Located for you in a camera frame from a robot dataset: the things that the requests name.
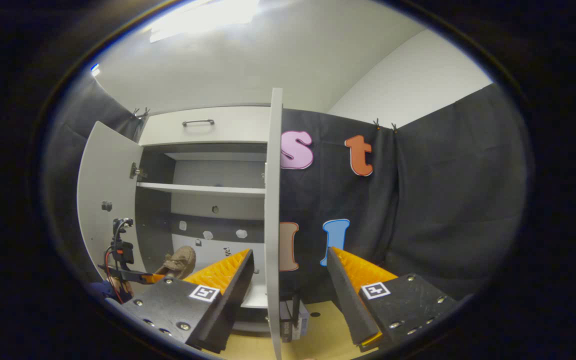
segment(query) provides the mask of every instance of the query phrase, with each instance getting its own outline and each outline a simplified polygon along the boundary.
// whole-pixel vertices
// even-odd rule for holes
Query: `red cable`
[[[103,262],[105,262],[105,273],[108,275],[108,283],[110,283],[110,287],[112,287],[114,293],[117,294],[117,299],[119,299],[119,303],[123,304],[124,302],[122,301],[121,296],[119,296],[119,292],[117,291],[117,289],[115,289],[115,285],[113,285],[113,281],[110,279],[111,277],[110,277],[110,269],[108,268],[108,255],[110,255],[110,252],[106,251],[105,260],[103,260]]]

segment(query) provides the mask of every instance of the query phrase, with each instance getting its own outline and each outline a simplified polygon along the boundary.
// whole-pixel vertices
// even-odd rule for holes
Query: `white wall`
[[[135,30],[96,59],[96,79],[131,112],[269,103],[272,88],[288,109],[327,112],[423,29],[376,1],[261,0],[250,23],[155,43]]]
[[[401,127],[491,82],[461,50],[426,29],[368,71],[328,113]]]

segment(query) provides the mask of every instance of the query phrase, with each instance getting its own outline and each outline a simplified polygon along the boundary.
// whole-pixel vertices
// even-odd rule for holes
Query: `drawer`
[[[188,123],[184,121],[213,120]],[[202,142],[268,142],[270,107],[206,107],[148,118],[139,139],[141,146]]]

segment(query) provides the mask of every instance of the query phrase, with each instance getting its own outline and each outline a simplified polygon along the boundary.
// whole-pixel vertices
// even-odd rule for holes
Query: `pink letter s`
[[[281,134],[281,162],[282,169],[306,169],[313,163],[313,151],[308,145],[313,138],[305,131],[286,131]]]

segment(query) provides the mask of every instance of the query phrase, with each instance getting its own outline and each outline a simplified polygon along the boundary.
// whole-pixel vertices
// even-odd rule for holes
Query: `white shelf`
[[[268,297],[266,296],[265,284],[251,284],[244,301],[241,303],[242,308],[267,309]]]
[[[137,182],[137,186],[172,194],[227,196],[231,198],[263,198],[266,194],[266,189],[254,187],[176,185],[158,184],[155,182]]]
[[[222,162],[265,162],[265,152],[167,152],[167,157],[179,160]]]

